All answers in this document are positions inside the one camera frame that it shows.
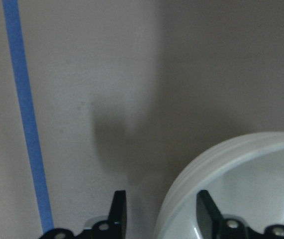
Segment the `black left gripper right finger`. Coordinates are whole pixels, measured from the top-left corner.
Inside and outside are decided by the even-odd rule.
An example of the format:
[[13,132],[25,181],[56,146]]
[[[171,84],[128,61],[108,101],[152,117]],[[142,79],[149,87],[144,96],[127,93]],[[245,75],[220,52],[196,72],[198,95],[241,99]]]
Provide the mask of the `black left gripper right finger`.
[[207,190],[197,193],[196,220],[204,239],[284,239],[284,225],[269,225],[259,233],[243,219],[223,215]]

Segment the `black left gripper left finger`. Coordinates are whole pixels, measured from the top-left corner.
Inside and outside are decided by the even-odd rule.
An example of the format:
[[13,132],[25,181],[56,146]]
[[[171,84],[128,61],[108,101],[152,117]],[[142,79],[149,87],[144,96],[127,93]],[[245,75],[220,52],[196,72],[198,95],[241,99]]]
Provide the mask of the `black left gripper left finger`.
[[44,233],[42,239],[124,239],[127,227],[126,191],[114,192],[107,216],[88,220],[82,232],[75,235],[71,230],[55,228]]

